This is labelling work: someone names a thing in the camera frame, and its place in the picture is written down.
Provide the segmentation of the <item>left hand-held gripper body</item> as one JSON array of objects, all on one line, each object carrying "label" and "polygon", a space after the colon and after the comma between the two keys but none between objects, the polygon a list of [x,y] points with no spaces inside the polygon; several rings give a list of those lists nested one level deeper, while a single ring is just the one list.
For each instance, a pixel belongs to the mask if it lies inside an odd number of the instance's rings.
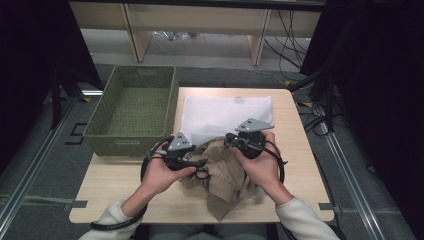
[{"label": "left hand-held gripper body", "polygon": [[182,132],[179,132],[165,148],[166,154],[164,155],[164,162],[172,171],[192,167],[194,163],[189,162],[186,155],[195,149],[196,146],[192,144]]}]

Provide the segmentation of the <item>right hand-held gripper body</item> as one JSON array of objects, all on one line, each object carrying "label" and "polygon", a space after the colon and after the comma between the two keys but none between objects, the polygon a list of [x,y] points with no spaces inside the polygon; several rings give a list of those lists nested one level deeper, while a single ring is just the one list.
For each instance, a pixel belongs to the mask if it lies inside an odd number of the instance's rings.
[{"label": "right hand-held gripper body", "polygon": [[236,128],[236,135],[242,138],[241,142],[248,144],[246,150],[239,151],[248,159],[258,157],[264,149],[265,137],[262,133],[263,130],[273,129],[275,127],[272,123],[267,123],[258,119],[249,118],[243,123],[239,124]]}]

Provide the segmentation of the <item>white mesh laundry bag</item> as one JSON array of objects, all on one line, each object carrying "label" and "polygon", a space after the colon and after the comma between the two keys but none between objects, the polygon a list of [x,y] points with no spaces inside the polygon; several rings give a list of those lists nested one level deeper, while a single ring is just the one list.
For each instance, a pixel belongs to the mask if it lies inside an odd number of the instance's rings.
[{"label": "white mesh laundry bag", "polygon": [[207,97],[188,95],[184,99],[180,130],[197,146],[203,145],[235,128],[249,118],[272,122],[272,98],[243,97],[244,104],[236,104],[236,97]]}]

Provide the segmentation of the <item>beige garment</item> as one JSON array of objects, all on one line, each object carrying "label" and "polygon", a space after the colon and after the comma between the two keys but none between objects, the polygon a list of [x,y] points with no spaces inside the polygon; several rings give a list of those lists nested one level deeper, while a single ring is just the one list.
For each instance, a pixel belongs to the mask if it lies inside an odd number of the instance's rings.
[{"label": "beige garment", "polygon": [[242,199],[256,193],[256,184],[247,176],[223,138],[213,139],[187,154],[189,162],[206,160],[195,174],[181,180],[184,188],[203,188],[208,211],[222,220]]}]

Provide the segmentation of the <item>green woven basket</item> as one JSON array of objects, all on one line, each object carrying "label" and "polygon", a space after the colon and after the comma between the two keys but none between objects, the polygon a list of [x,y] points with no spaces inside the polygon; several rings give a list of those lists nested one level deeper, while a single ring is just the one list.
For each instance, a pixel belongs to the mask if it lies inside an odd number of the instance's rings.
[{"label": "green woven basket", "polygon": [[174,66],[116,66],[84,139],[99,156],[142,155],[172,134],[178,92]]}]

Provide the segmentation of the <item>person's right hand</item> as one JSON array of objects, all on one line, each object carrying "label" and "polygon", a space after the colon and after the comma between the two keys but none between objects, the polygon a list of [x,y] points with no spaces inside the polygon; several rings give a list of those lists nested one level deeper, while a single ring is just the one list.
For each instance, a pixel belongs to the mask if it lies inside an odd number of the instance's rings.
[{"label": "person's right hand", "polygon": [[275,158],[263,151],[257,158],[246,158],[237,148],[232,152],[251,180],[256,183],[277,205],[292,198],[279,180],[279,167]]}]

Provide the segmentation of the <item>person's left hand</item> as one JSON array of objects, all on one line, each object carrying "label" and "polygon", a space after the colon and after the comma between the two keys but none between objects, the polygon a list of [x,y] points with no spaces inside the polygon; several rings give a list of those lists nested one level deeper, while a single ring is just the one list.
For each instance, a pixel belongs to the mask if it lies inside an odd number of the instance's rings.
[{"label": "person's left hand", "polygon": [[164,163],[163,157],[155,153],[147,165],[141,189],[147,196],[154,197],[167,190],[175,181],[187,177],[195,171],[195,167],[172,171]]}]

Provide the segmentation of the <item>person's legs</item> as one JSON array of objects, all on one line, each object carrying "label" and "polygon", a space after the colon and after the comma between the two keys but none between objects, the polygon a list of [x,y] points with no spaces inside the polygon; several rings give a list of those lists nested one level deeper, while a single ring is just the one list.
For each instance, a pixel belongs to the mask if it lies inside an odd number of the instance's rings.
[{"label": "person's legs", "polygon": [[264,224],[161,224],[150,227],[149,240],[267,240]]}]

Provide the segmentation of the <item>black metal stand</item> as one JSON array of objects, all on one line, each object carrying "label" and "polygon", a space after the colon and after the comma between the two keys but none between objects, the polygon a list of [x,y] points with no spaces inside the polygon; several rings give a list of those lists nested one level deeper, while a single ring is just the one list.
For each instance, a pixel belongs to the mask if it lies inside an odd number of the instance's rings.
[{"label": "black metal stand", "polygon": [[325,112],[324,121],[329,132],[334,131],[333,126],[333,108],[334,108],[334,79],[329,70],[317,70],[310,76],[300,82],[290,86],[288,90],[291,93],[312,84],[309,92],[309,98],[313,102],[324,101]]},{"label": "black metal stand", "polygon": [[65,91],[68,99],[78,98],[83,93],[78,85],[79,82],[87,83],[100,91],[103,91],[105,88],[105,85],[101,83],[99,77],[92,78],[66,65],[57,65],[54,68],[51,75],[51,100],[53,108],[52,129],[55,129],[62,119],[61,90]]}]

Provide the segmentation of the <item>clear plastic bottles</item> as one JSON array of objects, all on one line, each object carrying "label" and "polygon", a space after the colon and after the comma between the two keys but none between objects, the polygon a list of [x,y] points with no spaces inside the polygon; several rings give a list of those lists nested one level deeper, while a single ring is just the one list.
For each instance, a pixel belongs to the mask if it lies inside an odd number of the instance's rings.
[{"label": "clear plastic bottles", "polygon": [[165,31],[155,31],[156,35],[163,35],[169,41],[174,41],[177,39],[198,39],[202,36],[201,33],[193,33],[193,32],[165,32]]}]

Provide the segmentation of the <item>black curtain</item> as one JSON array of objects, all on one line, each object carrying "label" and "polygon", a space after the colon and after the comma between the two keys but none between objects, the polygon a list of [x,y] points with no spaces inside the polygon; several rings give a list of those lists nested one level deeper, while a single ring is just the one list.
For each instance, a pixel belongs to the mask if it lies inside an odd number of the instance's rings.
[{"label": "black curtain", "polygon": [[0,173],[47,94],[103,88],[69,0],[0,0]]},{"label": "black curtain", "polygon": [[302,73],[356,17],[335,65],[347,118],[416,240],[424,240],[424,0],[326,0]]}]

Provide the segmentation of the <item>metal floor rail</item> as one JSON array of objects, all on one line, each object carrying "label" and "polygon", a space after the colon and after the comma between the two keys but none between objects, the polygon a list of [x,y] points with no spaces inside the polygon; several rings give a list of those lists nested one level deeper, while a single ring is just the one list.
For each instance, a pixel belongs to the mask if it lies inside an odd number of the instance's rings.
[{"label": "metal floor rail", "polygon": [[0,208],[0,238],[2,238],[8,231],[25,199],[25,196],[43,168],[54,144],[57,142],[68,116],[78,101],[78,97],[71,97],[64,103],[63,110],[61,111],[62,118],[54,128],[48,128],[48,131],[42,138],[42,144],[32,155],[32,158],[20,177],[16,187],[9,195],[5,196],[4,205]]},{"label": "metal floor rail", "polygon": [[366,199],[358,180],[354,176],[352,168],[347,161],[347,158],[341,148],[338,139],[336,138],[335,133],[332,132],[325,123],[321,123],[320,128],[326,132],[326,138],[330,150],[332,151],[335,161],[340,169],[341,175],[346,183],[346,186],[365,226],[365,229],[370,236],[370,239],[386,240],[381,224],[379,223],[376,214],[372,210],[370,203]]}]

